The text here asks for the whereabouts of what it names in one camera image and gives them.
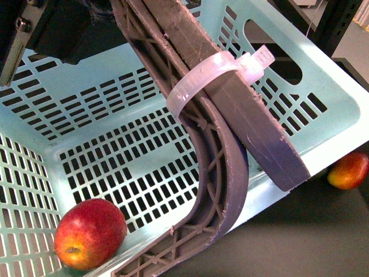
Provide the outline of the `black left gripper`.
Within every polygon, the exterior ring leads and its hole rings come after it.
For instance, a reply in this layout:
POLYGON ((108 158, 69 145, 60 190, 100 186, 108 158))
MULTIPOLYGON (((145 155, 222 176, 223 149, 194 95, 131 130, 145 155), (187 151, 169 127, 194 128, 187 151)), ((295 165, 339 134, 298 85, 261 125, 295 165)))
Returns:
POLYGON ((1 1, 1 86, 26 49, 76 65, 126 42, 110 1, 1 1))

